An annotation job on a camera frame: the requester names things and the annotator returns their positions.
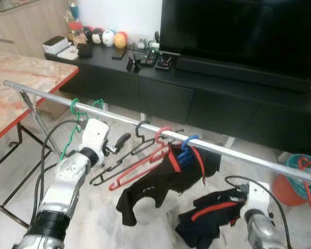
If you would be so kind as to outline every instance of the red hanger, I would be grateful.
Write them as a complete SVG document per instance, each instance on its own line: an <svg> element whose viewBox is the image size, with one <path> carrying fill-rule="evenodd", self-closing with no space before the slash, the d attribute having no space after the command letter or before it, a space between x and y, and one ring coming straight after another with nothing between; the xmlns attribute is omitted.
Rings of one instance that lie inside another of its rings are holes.
<svg viewBox="0 0 311 249"><path fill-rule="evenodd" d="M133 176L132 178L130 178L130 179L128 179L128 180L126 180L126 181L124 181L124 182L122 182L122 183L120 182L120 180L121 180L123 177L125 177L126 175L128 175L131 171L133 171L133 170L134 170L135 168L137 168L138 166L141 166L141 165L143 165L143 164L145 164L145 163L147 163L147 162L149 162L149 163L154 163L154 162L159 161L160 159L164 158L164 157L168 154L169 150L163 151L164 148L168 148L168 144L165 144L165 142L159 141L159 136L160 136L160 134L161 134L163 131L171 131L171 130L172 130L172 128L171 128L171 127L168 127L168 126L161 128L161 129L156 133L156 135L155 135L155 141L156 141L158 144L161 144L161 146L158 147L154 152L152 152L148 157L146 157L146 158L144 158L143 160L137 162L134 166L132 166L131 168L129 168L129 169L127 169L126 171L124 171L121 175L119 175L119 176L116 178L116 185L115 185L115 183L111 183L111 184L109 185L108 189L109 189L110 191L116 190L116 189L120 188L121 186L126 185L126 184L132 182L133 180L135 180L135 179L141 177L142 175L145 175L146 173L148 173L148 172L150 172L151 170L153 170L153 169L155 169L156 167L158 167L158 164L157 164L156 166L153 166L153 167L151 167L151 168L149 168L149 169L147 169L147 170L145 170L145 171L143 171L143 172L141 172L141 173L139 173L139 174Z"/></svg>

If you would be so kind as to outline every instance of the tv screen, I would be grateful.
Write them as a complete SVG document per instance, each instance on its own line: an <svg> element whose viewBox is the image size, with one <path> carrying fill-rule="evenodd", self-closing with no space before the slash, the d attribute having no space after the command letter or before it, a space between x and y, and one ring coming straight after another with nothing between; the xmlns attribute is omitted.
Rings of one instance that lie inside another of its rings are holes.
<svg viewBox="0 0 311 249"><path fill-rule="evenodd" d="M163 0L160 50L311 76L311 0Z"/></svg>

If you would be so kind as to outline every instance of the red table edge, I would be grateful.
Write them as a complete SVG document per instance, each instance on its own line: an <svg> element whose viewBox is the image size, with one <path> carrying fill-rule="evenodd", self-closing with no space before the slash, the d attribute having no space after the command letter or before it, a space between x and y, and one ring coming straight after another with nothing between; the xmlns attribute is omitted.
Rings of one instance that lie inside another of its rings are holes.
<svg viewBox="0 0 311 249"><path fill-rule="evenodd" d="M49 91L49 93L54 93L56 92L60 87L62 87L64 84L66 84L71 78L73 78L77 73L79 72L79 69L76 68L75 71L73 71L67 78L65 78L62 82L57 84L52 90ZM37 101L36 105L40 105L45 99L41 98L40 100ZM15 119L13 122L11 122L6 128L4 128L0 132L0 138L3 137L11 128L16 126L23 118L25 118L29 114L30 110L26 110L23 112L20 116L18 116L17 119Z"/></svg>

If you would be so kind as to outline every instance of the blue hanger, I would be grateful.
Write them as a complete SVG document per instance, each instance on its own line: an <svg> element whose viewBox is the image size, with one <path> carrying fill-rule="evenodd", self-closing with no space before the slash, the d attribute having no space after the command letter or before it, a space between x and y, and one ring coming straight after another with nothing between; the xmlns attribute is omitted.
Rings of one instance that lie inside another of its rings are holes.
<svg viewBox="0 0 311 249"><path fill-rule="evenodd" d="M187 143L192 139L199 139L199 136L190 136L181 145L183 152L177 157L178 163L181 167L188 165L193 160L193 151L187 146Z"/></svg>

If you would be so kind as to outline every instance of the white tile floor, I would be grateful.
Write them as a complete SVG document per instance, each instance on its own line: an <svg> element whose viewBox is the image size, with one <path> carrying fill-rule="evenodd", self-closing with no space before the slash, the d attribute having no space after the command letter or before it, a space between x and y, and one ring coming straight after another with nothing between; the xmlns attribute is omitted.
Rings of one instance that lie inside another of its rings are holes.
<svg viewBox="0 0 311 249"><path fill-rule="evenodd" d="M110 111L134 119L139 118L139 113L115 106L110 106ZM46 114L43 114L43 118L48 127L53 127L54 124L59 121L75 117L72 117L69 112L66 112L55 121L51 120ZM122 153L130 150L137 144L138 140L134 138L134 127L109 119L101 118L101 120L107 121L111 128L109 141L112 144L114 144L123 133L130 132L133 135ZM189 126L181 126L154 117L150 117L149 120L156 126L169 125L172 126L174 130L183 127L185 129L185 134L198 134L206 141L216 143L223 142L223 137L217 133ZM32 124L32 120L27 119L24 123L41 137L37 126ZM63 148L66 143L71 129L72 125L67 124L59 128L58 132L54 134L54 139L61 148ZM15 130L9 133L9 137L12 140L16 139L15 133ZM153 136L153 134L148 132L146 132L146 134L148 136ZM15 188L17 182L19 182L39 160L40 146L26 134L23 134L23 138L24 142L22 146L0 166L0 203L3 202ZM6 139L3 138L0 140L0 157L5 153L5 150L8 150ZM77 149L80 139L81 134L77 134L70 149ZM276 161L273 149L258 144L236 140L232 149L269 161ZM147 155L146 153L147 152L141 153L143 155L139 155L139 157L141 158ZM106 165L113 165L119 157L120 155L108 157L106 159ZM57 160L55 155L51 155L46 160L46 165L51 165ZM89 180L100 170L100 167L94 167L87 177L86 183L80 190L80 200L65 239L66 248L68 249L188 248L184 244L184 241L174 232L174 228L177 224L177 215L190 210L192 208L193 199L211 191L228 189L229 186L226 185L223 178L230 174L249 176L259 181L269 183L274 179L274 174L259 166L237 161L229 157L222 157L220 172L207 179L206 187L199 181L181 196L170 191L159 209L154 208L154 201L152 199L144 198L140 200L134 208L138 224L131 228L122 225L121 214L115 209L122 189L114 192L108 191L107 186L110 182L98 187L93 187L88 184ZM31 177L7 205L7 208L11 212L21 217L26 222L29 222L31 218L35 179L36 175ZM46 175L46 186L51 183L52 179L53 172L50 171ZM295 208L284 205L284 209L287 214L291 240L293 245L295 245L294 248L311 249L311 213L308 204ZM270 211L275 214L275 224L277 228L283 232L283 224L275 204L272 203L270 205ZM224 226L221 228L221 231L220 238L214 240L210 248L250 248L246 239L246 224L242 219L240 219L234 227L230 228ZM0 249L11 248L15 242L21 240L24 233L25 229L23 227L0 212Z"/></svg>

